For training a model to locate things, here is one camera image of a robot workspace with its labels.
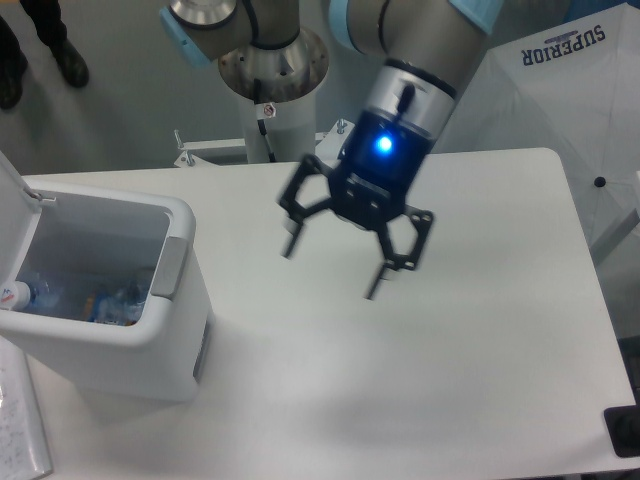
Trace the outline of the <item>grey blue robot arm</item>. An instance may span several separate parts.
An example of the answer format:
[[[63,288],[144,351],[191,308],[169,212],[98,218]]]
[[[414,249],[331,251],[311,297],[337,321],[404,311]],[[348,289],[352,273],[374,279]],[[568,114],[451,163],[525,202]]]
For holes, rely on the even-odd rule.
[[[380,273],[413,270],[433,214],[410,187],[447,124],[501,10],[498,1],[333,1],[338,42],[384,58],[335,165],[315,149],[315,93],[328,73],[322,40],[296,1],[170,1],[161,23],[188,62],[216,63],[240,102],[247,156],[294,161],[279,198],[290,232],[330,210],[380,244]]]

